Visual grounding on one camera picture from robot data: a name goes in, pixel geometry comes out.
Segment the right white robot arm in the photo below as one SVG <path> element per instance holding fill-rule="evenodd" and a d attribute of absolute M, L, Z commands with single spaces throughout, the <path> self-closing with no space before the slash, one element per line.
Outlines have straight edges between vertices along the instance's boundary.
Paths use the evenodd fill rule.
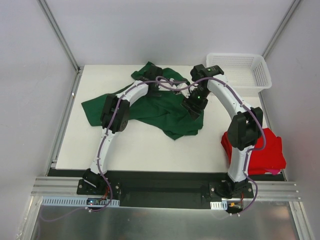
<path fill-rule="evenodd" d="M 222 198 L 235 198 L 249 183 L 248 167 L 252 151 L 260 137 L 264 137 L 263 111 L 260 107 L 245 105 L 238 93 L 224 80 L 223 70 L 214 65 L 204 67 L 196 65 L 190 71 L 193 85 L 183 91 L 181 105 L 196 120 L 208 103 L 208 95 L 214 94 L 227 110 L 231 123 L 227 130 L 227 139 L 231 144 L 231 162 L 225 181 L 214 188 L 215 194 Z"/>

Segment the green t shirt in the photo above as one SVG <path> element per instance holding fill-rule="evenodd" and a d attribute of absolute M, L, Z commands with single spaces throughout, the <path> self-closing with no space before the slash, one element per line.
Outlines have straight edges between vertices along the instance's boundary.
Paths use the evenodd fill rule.
<path fill-rule="evenodd" d="M 134 80 L 138 80 L 154 65 L 148 61 L 140 70 L 131 74 Z M 162 70 L 162 76 L 166 79 L 182 81 L 183 76 L 175 70 L 166 67 Z M 158 95 L 143 96 L 130 107 L 130 120 L 138 120 L 148 125 L 155 126 L 173 140 L 183 136 L 195 136 L 204 125 L 204 112 L 193 120 L 187 110 L 181 105 L 184 96 L 173 91 L 159 90 Z M 92 127 L 101 126 L 101 114 L 108 93 L 81 103 L 88 123 Z"/>

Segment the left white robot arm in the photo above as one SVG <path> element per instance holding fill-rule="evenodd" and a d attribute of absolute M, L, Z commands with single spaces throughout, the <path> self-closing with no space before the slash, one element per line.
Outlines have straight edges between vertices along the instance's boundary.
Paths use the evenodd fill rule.
<path fill-rule="evenodd" d="M 100 116 L 102 127 L 100 144 L 92 164 L 82 176 L 78 194 L 107 195 L 112 189 L 105 181 L 105 173 L 108 171 L 106 161 L 112 150 L 112 144 L 128 124 L 131 105 L 157 90 L 155 80 L 162 75 L 162 68 L 151 65 L 127 88 L 117 94 L 107 95 Z"/>

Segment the white plastic basket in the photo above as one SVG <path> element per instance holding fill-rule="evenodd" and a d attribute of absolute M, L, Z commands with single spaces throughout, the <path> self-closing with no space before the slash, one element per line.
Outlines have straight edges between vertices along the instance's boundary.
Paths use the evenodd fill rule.
<path fill-rule="evenodd" d="M 271 75 L 265 59 L 258 54 L 209 53 L 206 66 L 218 65 L 227 80 L 243 97 L 255 97 L 272 87 Z"/>

